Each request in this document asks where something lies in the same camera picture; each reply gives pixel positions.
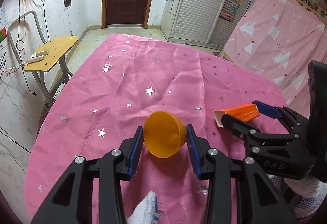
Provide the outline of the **right white gloved hand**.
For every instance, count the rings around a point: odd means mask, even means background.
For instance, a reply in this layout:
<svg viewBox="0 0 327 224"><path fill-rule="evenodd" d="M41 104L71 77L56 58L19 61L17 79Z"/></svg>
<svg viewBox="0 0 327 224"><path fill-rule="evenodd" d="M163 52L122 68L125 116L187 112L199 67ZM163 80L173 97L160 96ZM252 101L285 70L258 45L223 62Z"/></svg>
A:
<svg viewBox="0 0 327 224"><path fill-rule="evenodd" d="M284 180L288 187L301 196L300 201L293 209L298 223L307 223L326 197L326 183L313 176L307 176L301 180L285 179L275 175L268 175L268 177L277 189L281 190L282 180Z"/></svg>

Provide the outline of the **white gloved hand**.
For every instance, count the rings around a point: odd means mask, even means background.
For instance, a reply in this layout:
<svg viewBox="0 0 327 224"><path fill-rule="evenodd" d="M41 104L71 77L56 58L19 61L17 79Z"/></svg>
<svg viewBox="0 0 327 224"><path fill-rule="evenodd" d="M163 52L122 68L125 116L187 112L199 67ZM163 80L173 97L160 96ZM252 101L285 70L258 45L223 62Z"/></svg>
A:
<svg viewBox="0 0 327 224"><path fill-rule="evenodd" d="M148 192L126 222L128 224L155 224L159 222L157 196L153 191Z"/></svg>

